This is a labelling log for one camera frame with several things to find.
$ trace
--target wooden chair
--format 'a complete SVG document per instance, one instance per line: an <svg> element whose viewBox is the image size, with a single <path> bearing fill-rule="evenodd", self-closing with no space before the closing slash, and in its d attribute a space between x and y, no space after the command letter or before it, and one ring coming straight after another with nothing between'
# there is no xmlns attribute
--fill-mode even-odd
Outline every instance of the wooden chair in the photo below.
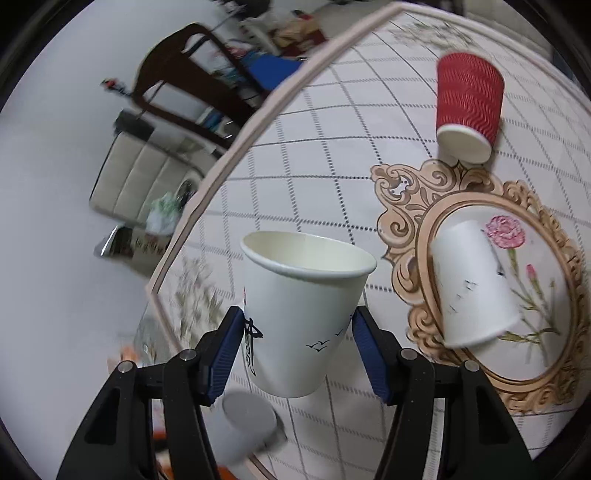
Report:
<svg viewBox="0 0 591 480"><path fill-rule="evenodd" d="M187 48L189 38L199 34L203 37L192 48ZM266 98L267 90L248 72L246 67L230 54L210 30L195 23L166 37L148 53L139 67L131 99L142 110L228 149L231 144L228 139L191 119L150 103L154 95L150 99L145 97L146 92L155 85L160 84L158 87L160 88L162 85L169 84L208 103L242 127L255 109L242 100L226 83L208 74L190 58L207 41L212 41L249 86L262 98Z"/></svg>

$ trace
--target table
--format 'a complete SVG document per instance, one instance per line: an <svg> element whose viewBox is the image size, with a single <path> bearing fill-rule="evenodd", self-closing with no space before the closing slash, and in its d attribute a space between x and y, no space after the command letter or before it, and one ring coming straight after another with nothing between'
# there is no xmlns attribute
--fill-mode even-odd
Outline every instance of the table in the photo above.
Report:
<svg viewBox="0 0 591 480"><path fill-rule="evenodd" d="M435 140L436 63L450 49L484 56L505 79L485 168L460 164ZM430 8L385 7L274 92L191 200L149 286L169 341L193 346L241 304L247 233L355 243L379 258L362 299L378 325L433 361L478 361L537 455L591 388L590 114L577 87L503 35ZM448 351L427 245L440 225L467 218L495 243L524 320L484 347ZM350 331L308 397L260 391L242 355L232 389L267 398L284 425L287 441L257 456L276 478L373 478L394 409L373 394ZM443 405L434 407L427 479L441 448Z"/></svg>

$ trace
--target bird print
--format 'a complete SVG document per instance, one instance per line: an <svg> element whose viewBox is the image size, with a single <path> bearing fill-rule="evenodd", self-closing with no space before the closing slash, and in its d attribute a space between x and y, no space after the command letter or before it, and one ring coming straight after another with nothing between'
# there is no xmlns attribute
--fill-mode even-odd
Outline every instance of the bird print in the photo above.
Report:
<svg viewBox="0 0 591 480"><path fill-rule="evenodd" d="M478 283L475 283L475 282L470 281L470 280L464 280L464 286L468 290L472 291L474 289L474 287L477 287L478 286Z"/></svg>
<svg viewBox="0 0 591 480"><path fill-rule="evenodd" d="M312 343L312 345L306 345L306 347L312 348L312 349L316 350L317 352L320 352L321 350L324 350L326 347L328 347L328 345L325 345L325 343L328 343L328 342L330 342L330 338L328 340L325 340L324 342L321 340L318 340L317 342Z"/></svg>

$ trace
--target grid pattern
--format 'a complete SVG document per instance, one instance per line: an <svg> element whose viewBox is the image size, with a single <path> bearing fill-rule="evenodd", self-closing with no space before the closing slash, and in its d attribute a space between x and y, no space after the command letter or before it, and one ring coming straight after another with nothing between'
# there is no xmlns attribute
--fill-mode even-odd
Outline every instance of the grid pattern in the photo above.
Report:
<svg viewBox="0 0 591 480"><path fill-rule="evenodd" d="M379 163L415 168L438 158L435 140L436 61L441 50L402 41L405 26L440 22L403 14L386 23L316 77L275 119L218 191L183 246L159 295L175 323L172 292L182 256L200 257L222 308L242 302L240 239L255 230L306 232L356 244L377 258L363 299L381 328L402 347L409 307L391 288L392 267L381 259L376 232L384 211L369 169ZM583 251L591 246L591 122L588 112L527 59L465 31L475 49L502 72L502 130L489 166L502 181L523 180L559 218ZM262 392L237 359L228 390L269 400L287 441L259 460L281 480L372 479L394 409L373 394L350 331L326 382L304 398ZM515 416L533 456L566 425L591 388L583 368L576 399L541 414ZM425 479L433 479L441 449L443 403L434 406Z"/></svg>

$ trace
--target metal screw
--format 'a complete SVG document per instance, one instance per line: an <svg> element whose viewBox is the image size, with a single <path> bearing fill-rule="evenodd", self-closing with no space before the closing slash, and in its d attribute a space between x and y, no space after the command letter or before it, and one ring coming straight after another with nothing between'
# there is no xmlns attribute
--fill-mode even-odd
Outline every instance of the metal screw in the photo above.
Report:
<svg viewBox="0 0 591 480"><path fill-rule="evenodd" d="M403 348L400 350L400 356L405 360L415 360L418 357L418 353L412 348Z"/></svg>
<svg viewBox="0 0 591 480"><path fill-rule="evenodd" d="M478 365L474 360L466 360L464 362L464 367L466 367L466 370L470 372L478 372L480 370L480 365Z"/></svg>
<svg viewBox="0 0 591 480"><path fill-rule="evenodd" d="M193 360L193 358L195 358L196 356L197 356L197 352L195 350L193 350L192 348L187 348L186 350L183 350L179 354L179 357L181 358L181 360L185 360L186 362L189 360Z"/></svg>
<svg viewBox="0 0 591 480"><path fill-rule="evenodd" d="M118 366L117 366L117 370L119 370L122 374L129 372L129 370L131 370L134 367L134 363L130 362L129 360L126 360L125 362L121 362Z"/></svg>

